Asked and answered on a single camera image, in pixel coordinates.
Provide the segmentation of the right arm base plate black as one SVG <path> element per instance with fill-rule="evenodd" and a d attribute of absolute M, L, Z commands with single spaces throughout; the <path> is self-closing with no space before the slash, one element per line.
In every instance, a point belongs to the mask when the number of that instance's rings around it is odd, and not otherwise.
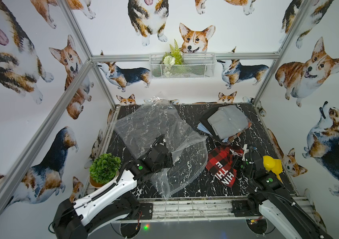
<path fill-rule="evenodd" d="M 233 200 L 232 211 L 235 217 L 256 217 L 260 216 L 259 206 L 253 199 Z"/>

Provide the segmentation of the red plaid shirt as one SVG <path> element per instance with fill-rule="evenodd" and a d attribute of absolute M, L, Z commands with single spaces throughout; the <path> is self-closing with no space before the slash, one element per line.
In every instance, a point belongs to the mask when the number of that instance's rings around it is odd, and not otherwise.
<path fill-rule="evenodd" d="M 230 136 L 228 138 L 225 138 L 225 139 L 219 139 L 218 142 L 220 142 L 221 144 L 224 144 L 224 145 L 228 145 L 228 144 L 231 144 L 233 143 L 244 131 L 246 131 L 247 129 L 249 129 L 250 127 L 252 126 L 252 122 L 249 121 L 248 122 L 248 125 L 243 129 L 243 130 L 240 130 L 237 134 L 233 135 L 233 136 Z"/>

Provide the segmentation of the clear plastic vacuum bag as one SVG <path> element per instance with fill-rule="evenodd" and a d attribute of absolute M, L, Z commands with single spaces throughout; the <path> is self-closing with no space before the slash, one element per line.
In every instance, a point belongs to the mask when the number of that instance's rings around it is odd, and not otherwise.
<path fill-rule="evenodd" d="M 172 154 L 171 168 L 151 178 L 163 198 L 185 188 L 207 164 L 207 137 L 187 124 L 167 99 L 149 99 L 134 113 L 119 119 L 114 129 L 134 157 L 143 155 L 157 137 L 164 135 L 166 147 Z"/>

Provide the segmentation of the grey button shirt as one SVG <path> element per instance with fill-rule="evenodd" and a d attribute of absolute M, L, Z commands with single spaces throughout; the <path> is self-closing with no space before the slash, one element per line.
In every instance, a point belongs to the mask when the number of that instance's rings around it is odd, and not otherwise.
<path fill-rule="evenodd" d="M 247 116 L 236 105 L 219 107 L 207 121 L 219 139 L 237 135 L 249 127 Z"/>

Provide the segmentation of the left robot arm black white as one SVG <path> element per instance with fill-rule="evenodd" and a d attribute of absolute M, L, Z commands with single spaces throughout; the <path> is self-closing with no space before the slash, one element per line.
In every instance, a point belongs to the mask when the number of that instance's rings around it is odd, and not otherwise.
<path fill-rule="evenodd" d="M 131 191 L 172 166 L 172 154 L 162 134 L 145 154 L 125 163 L 115 180 L 75 202 L 61 202 L 48 226 L 49 232 L 58 239 L 86 239 L 113 221 L 139 217 L 140 203 Z"/>

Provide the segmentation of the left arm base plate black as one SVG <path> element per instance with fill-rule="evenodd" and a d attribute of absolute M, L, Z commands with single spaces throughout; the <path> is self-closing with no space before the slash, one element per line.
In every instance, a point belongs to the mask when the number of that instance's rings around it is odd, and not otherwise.
<path fill-rule="evenodd" d="M 137 221 L 140 220 L 151 220 L 153 214 L 153 203 L 141 203 L 139 209 L 136 212 L 130 213 L 123 219 L 119 221 Z"/>

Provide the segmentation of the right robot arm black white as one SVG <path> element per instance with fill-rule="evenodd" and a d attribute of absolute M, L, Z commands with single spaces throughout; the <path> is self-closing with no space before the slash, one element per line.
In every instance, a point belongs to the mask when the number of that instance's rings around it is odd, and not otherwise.
<path fill-rule="evenodd" d="M 239 171 L 248 179 L 245 200 L 232 202 L 238 217 L 264 216 L 286 239 L 330 239 L 330 236 L 292 198 L 274 173 L 263 167 L 263 158 L 252 145 L 244 145 Z"/>

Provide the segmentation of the red black checked lettered shirt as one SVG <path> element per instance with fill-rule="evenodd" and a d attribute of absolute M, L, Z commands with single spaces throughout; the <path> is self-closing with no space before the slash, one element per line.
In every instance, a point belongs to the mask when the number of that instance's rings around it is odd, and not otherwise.
<path fill-rule="evenodd" d="M 222 145 L 209 152 L 205 167 L 222 185 L 232 188 L 237 178 L 236 163 L 243 155 L 239 146 Z"/>

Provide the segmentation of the black button shirt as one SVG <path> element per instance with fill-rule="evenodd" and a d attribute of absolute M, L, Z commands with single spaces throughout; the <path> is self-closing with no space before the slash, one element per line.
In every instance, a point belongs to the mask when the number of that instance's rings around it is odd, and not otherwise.
<path fill-rule="evenodd" d="M 200 118 L 200 123 L 203 124 L 203 126 L 210 132 L 212 138 L 215 140 L 215 141 L 219 141 L 219 137 L 216 135 L 213 127 L 211 126 L 211 124 L 208 122 L 208 119 L 217 112 L 219 106 L 215 106 L 215 107 L 212 107 L 208 110 L 206 110 L 204 112 L 204 114 L 202 115 L 202 117 Z"/>

